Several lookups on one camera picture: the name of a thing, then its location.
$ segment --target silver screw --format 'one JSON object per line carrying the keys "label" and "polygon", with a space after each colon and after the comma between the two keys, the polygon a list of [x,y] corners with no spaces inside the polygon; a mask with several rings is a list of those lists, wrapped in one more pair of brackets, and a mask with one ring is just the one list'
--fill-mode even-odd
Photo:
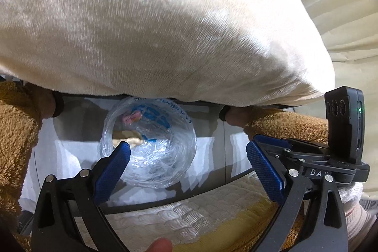
{"label": "silver screw", "polygon": [[295,170],[295,169],[290,169],[290,170],[289,170],[289,174],[290,174],[292,177],[294,177],[294,178],[296,178],[296,177],[299,175],[298,171]]}
{"label": "silver screw", "polygon": [[326,179],[327,182],[333,182],[333,177],[329,174],[326,174],[326,176],[324,176],[324,178]]}
{"label": "silver screw", "polygon": [[83,169],[83,170],[80,171],[79,175],[82,178],[86,178],[89,175],[89,170],[88,169]]}
{"label": "silver screw", "polygon": [[46,176],[45,180],[46,180],[46,182],[51,183],[54,180],[54,176],[48,175],[48,176]]}

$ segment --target clear plastic bag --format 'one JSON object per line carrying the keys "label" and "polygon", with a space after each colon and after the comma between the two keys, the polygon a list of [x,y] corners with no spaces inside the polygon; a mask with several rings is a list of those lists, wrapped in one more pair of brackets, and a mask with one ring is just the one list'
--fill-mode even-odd
{"label": "clear plastic bag", "polygon": [[125,138],[132,136],[129,144],[136,140],[121,176],[130,185],[169,187],[179,182],[195,156],[193,123],[181,107],[168,99],[131,97],[114,106],[104,122],[102,157],[109,156],[116,146],[113,132]]}

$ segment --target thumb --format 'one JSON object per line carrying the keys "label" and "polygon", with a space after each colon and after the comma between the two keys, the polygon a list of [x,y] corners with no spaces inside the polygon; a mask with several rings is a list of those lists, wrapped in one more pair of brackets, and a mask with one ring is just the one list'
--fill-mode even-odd
{"label": "thumb", "polygon": [[172,252],[173,246],[167,238],[160,238],[155,240],[147,249],[146,252]]}

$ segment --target brown fuzzy sleeve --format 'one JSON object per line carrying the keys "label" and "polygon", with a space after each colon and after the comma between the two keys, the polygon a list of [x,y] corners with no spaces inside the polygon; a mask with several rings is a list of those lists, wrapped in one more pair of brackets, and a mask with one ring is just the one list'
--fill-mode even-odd
{"label": "brown fuzzy sleeve", "polygon": [[[40,113],[25,88],[0,82],[0,216],[11,232],[21,213],[18,199],[41,123]],[[19,242],[27,248],[26,238]]]}
{"label": "brown fuzzy sleeve", "polygon": [[244,131],[252,140],[261,134],[275,138],[298,138],[328,143],[328,121],[279,109],[251,107],[250,122]]}

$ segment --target tiled floor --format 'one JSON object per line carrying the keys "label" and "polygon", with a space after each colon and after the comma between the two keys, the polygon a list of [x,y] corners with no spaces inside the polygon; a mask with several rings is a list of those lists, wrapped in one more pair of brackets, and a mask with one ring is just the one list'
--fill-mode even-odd
{"label": "tiled floor", "polygon": [[[57,118],[44,120],[39,142],[34,149],[25,181],[21,205],[33,211],[45,177],[75,176],[92,168],[100,159],[99,142],[103,120],[118,100],[65,98],[65,110]],[[245,156],[248,138],[241,128],[218,119],[222,106],[215,104],[181,105],[192,118],[197,134],[197,153],[184,178],[167,189],[118,184],[105,213],[137,210],[162,205],[214,189],[235,179],[251,165]]]}

